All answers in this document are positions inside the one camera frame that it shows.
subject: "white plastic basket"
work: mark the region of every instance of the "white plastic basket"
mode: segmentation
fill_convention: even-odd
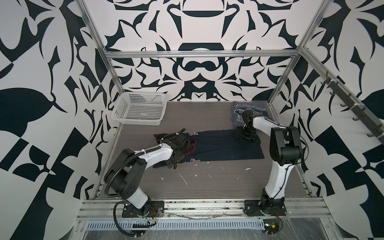
[[[165,93],[124,92],[116,100],[111,118],[123,124],[160,125],[166,106]]]

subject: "gray wooden table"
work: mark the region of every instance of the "gray wooden table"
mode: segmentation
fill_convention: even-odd
[[[124,125],[113,160],[130,148],[133,151],[156,145],[153,134],[233,129],[229,102],[168,102],[159,126]],[[149,168],[140,187],[151,198],[243,198],[259,197],[266,186],[272,167],[269,137],[258,131],[264,159],[185,162],[176,169]],[[306,197],[297,172],[290,174],[286,197]]]

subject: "black and white wallpaper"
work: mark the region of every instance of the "black and white wallpaper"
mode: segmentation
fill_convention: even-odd
[[[107,50],[162,51],[296,48],[321,0],[85,2]]]
[[[335,0],[309,50],[376,116],[384,119],[384,2]],[[384,237],[384,146],[301,58],[273,103],[282,124],[299,128],[310,157],[301,164],[344,237]]]
[[[321,0],[85,0],[108,51],[296,49]],[[289,57],[114,59],[128,91],[267,100]]]
[[[127,91],[169,101],[268,100],[289,57],[133,58],[112,64]]]
[[[1,239],[67,239],[117,90],[73,0],[1,1],[0,22]]]

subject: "white arm segment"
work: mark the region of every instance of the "white arm segment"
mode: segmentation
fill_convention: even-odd
[[[285,128],[283,126],[277,125],[269,119],[267,120],[266,117],[255,117],[253,119],[253,127],[259,129],[268,136],[271,136],[271,128],[273,127]],[[265,192],[270,198],[280,199],[284,197],[285,186],[288,182],[289,174],[293,168],[294,166],[291,164],[280,166],[278,162],[272,162],[271,175],[269,176],[269,181],[265,187]]]
[[[139,156],[139,158],[142,158],[147,162],[147,166],[145,167],[145,169],[149,168],[150,166],[158,162],[170,159],[173,153],[172,148],[165,143],[160,144],[160,146],[161,148],[158,150]],[[143,190],[141,190],[140,187],[138,187],[136,191],[127,200],[131,204],[133,204],[137,209],[141,209],[144,206],[144,204],[147,202],[148,196],[143,192]]]

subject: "perforated basket wall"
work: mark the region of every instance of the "perforated basket wall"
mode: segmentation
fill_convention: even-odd
[[[123,124],[160,125],[166,106],[165,93],[125,92],[116,100],[111,117]]]

